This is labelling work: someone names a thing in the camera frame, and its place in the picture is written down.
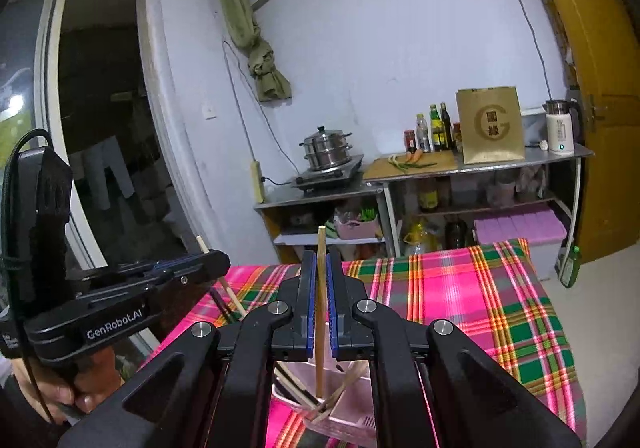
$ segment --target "wooden door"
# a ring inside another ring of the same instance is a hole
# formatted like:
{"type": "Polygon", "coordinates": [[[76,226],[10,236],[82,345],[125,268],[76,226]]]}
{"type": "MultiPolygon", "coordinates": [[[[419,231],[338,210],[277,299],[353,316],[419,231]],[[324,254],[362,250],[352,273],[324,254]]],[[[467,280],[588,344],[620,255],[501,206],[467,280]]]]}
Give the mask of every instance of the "wooden door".
{"type": "Polygon", "coordinates": [[[585,261],[640,235],[640,47],[622,0],[555,0],[574,53],[588,148],[577,244],[585,261]]]}

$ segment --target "table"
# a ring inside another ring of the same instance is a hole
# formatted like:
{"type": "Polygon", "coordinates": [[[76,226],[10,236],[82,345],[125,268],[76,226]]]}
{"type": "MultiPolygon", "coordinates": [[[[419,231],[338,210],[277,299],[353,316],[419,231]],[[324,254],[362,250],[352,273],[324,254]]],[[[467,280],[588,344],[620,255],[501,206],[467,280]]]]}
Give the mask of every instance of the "table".
{"type": "MultiPolygon", "coordinates": [[[[380,178],[367,178],[367,182],[369,183],[381,183],[383,186],[383,191],[386,199],[386,207],[389,214],[391,231],[393,235],[393,245],[394,245],[394,254],[395,256],[400,255],[400,239],[399,232],[396,226],[396,210],[394,208],[394,202],[391,197],[390,184],[393,182],[407,181],[407,180],[415,180],[415,179],[425,179],[428,177],[443,177],[449,175],[456,175],[462,173],[480,173],[480,172],[488,172],[488,171],[498,171],[498,170],[510,170],[512,168],[524,168],[526,166],[537,166],[541,164],[550,164],[554,162],[560,161],[574,161],[575,162],[575,189],[574,189],[574,202],[571,209],[569,209],[562,201],[556,200],[562,210],[567,214],[567,216],[571,219],[569,232],[566,240],[566,254],[562,259],[561,263],[561,271],[564,270],[564,266],[566,264],[568,253],[571,251],[571,247],[574,241],[575,235],[575,226],[577,222],[578,216],[578,204],[580,202],[580,177],[582,174],[582,158],[589,157],[590,155],[594,155],[594,153],[588,148],[582,146],[581,144],[575,143],[575,149],[572,154],[569,155],[559,155],[554,154],[553,152],[543,152],[539,147],[535,148],[525,148],[525,158],[519,161],[505,161],[505,162],[491,162],[491,163],[478,163],[478,164],[465,164],[463,160],[462,154],[455,154],[456,158],[456,167],[451,168],[450,170],[437,171],[437,172],[429,172],[429,171],[411,171],[409,173],[398,172],[398,175],[388,176],[388,177],[380,177],[380,178]]],[[[531,203],[539,202],[539,200],[532,200],[531,203]]],[[[455,208],[451,208],[447,210],[449,214],[457,213],[455,208]]]]}
{"type": "Polygon", "coordinates": [[[385,243],[386,255],[394,256],[393,250],[393,233],[391,229],[391,219],[387,212],[386,199],[383,192],[383,186],[379,183],[366,183],[362,180],[362,172],[358,172],[352,182],[346,186],[323,189],[319,191],[312,190],[303,192],[294,186],[279,186],[270,192],[263,203],[254,206],[254,209],[260,212],[267,227],[267,231],[273,240],[278,257],[281,262],[298,262],[297,255],[287,249],[288,246],[314,246],[318,241],[318,234],[284,234],[283,228],[283,212],[284,208],[292,208],[294,206],[314,205],[324,202],[340,201],[356,197],[373,196],[376,198],[378,207],[378,216],[380,227],[384,239],[377,238],[357,238],[353,240],[343,240],[341,238],[328,238],[328,245],[336,244],[380,244],[385,243]]]}
{"type": "MultiPolygon", "coordinates": [[[[510,240],[409,258],[345,262],[343,268],[364,282],[370,298],[400,316],[423,324],[452,320],[585,442],[586,408],[574,357],[527,251],[526,241],[510,240]]],[[[299,268],[240,266],[231,268],[226,280],[251,310],[274,300],[279,283],[299,268]]],[[[216,327],[225,324],[208,295],[154,354],[201,320],[216,327]]],[[[308,430],[302,417],[272,400],[266,447],[303,446],[337,447],[338,442],[308,430]]]]}

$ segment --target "metal table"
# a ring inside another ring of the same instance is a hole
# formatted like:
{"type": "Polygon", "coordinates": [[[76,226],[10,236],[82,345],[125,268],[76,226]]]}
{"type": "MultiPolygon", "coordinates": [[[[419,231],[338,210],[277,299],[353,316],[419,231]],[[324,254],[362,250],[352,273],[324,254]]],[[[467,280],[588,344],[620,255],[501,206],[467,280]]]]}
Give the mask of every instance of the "metal table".
{"type": "MultiPolygon", "coordinates": [[[[398,236],[398,229],[396,227],[396,212],[394,210],[393,201],[391,198],[391,192],[389,185],[392,182],[425,179],[429,177],[444,177],[449,175],[456,175],[461,173],[479,173],[487,171],[497,170],[509,170],[511,168],[524,168],[526,166],[537,166],[541,164],[550,164],[560,161],[575,161],[575,192],[574,192],[574,204],[571,210],[569,210],[564,203],[558,201],[560,207],[571,218],[571,224],[569,226],[569,233],[566,242],[566,253],[571,251],[571,247],[574,242],[575,223],[577,221],[578,203],[580,201],[580,177],[582,174],[582,158],[594,155],[594,153],[588,148],[575,144],[575,150],[569,155],[558,155],[553,152],[543,152],[539,148],[525,148],[525,158],[520,161],[507,161],[507,162],[492,162],[492,163],[479,163],[479,164],[465,164],[462,154],[455,154],[456,167],[451,170],[438,171],[438,172],[415,172],[415,173],[401,173],[392,177],[384,178],[370,178],[367,182],[381,183],[386,199],[386,208],[390,218],[391,232],[393,236],[394,253],[396,256],[400,254],[400,240],[398,236]]],[[[562,259],[561,269],[564,269],[568,255],[565,254],[562,259]]]]}
{"type": "MultiPolygon", "coordinates": [[[[378,215],[380,217],[380,227],[384,236],[384,242],[386,247],[386,254],[389,257],[394,256],[394,236],[393,230],[390,225],[391,217],[388,213],[386,206],[386,198],[382,184],[364,182],[362,180],[362,172],[356,174],[355,179],[348,185],[343,187],[322,189],[318,191],[303,192],[294,186],[278,186],[275,190],[270,192],[265,202],[256,204],[254,209],[262,214],[267,229],[270,232],[271,239],[276,246],[298,246],[298,245],[312,245],[315,244],[314,238],[311,234],[308,237],[301,237],[301,241],[295,242],[287,240],[287,235],[280,235],[279,229],[273,224],[273,219],[270,218],[269,212],[276,208],[283,208],[284,206],[300,206],[314,203],[322,203],[327,201],[337,201],[343,199],[351,199],[361,196],[375,196],[378,206],[378,215]]],[[[357,239],[357,240],[341,240],[339,238],[328,238],[327,244],[362,244],[365,242],[374,243],[371,239],[357,239]]]]}

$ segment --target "gold paper bag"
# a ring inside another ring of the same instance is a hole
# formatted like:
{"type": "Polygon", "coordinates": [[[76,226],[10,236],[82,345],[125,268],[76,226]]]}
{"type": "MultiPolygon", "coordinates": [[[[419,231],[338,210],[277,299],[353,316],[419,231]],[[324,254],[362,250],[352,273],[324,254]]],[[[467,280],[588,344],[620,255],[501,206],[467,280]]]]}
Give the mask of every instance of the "gold paper bag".
{"type": "Polygon", "coordinates": [[[465,164],[524,159],[524,131],[515,87],[456,93],[465,164]]]}

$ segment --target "tile floor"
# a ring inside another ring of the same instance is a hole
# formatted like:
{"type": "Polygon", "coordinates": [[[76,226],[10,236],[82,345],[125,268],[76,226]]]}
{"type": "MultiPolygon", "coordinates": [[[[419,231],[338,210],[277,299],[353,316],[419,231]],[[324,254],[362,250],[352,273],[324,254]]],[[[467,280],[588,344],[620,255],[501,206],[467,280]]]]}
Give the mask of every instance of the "tile floor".
{"type": "Polygon", "coordinates": [[[638,383],[640,243],[583,265],[569,290],[557,280],[543,286],[574,352],[593,447],[638,383]]]}

